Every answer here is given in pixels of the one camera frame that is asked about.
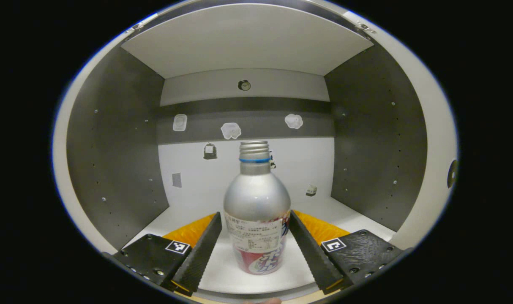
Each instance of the white ceiling panel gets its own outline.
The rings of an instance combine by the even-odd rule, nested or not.
[[[234,68],[326,75],[372,45],[322,17],[283,6],[246,3],[179,16],[122,47],[167,79]]]

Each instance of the aluminum bottle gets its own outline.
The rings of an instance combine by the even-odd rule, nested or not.
[[[276,271],[289,231],[291,201],[270,171],[268,141],[240,145],[240,174],[224,195],[224,217],[240,268],[263,275]]]

